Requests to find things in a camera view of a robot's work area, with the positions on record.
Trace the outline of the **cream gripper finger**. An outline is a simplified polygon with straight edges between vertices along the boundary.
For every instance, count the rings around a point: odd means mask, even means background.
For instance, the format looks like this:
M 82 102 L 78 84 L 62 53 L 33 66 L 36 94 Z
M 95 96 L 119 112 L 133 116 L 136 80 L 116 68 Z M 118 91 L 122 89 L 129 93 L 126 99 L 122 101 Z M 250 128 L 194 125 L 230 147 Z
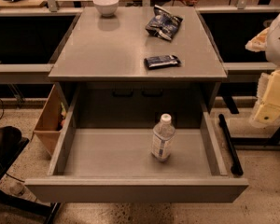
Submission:
M 259 34 L 254 36 L 245 44 L 245 48 L 253 52 L 260 52 L 266 50 L 266 39 L 268 32 L 268 28 L 262 30 Z
M 264 128 L 280 117 L 280 69 L 261 74 L 257 98 L 249 122 L 254 127 Z

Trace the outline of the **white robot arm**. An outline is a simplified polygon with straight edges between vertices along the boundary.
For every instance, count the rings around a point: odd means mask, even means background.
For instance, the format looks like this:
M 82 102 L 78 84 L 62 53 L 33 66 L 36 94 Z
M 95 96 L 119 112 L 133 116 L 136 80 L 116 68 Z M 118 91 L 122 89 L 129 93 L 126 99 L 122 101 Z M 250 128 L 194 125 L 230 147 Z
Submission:
M 271 25 L 249 40 L 245 48 L 264 51 L 268 62 L 277 68 L 270 74 L 262 73 L 259 78 L 257 98 L 249 122 L 262 128 L 280 117 L 280 13 Z

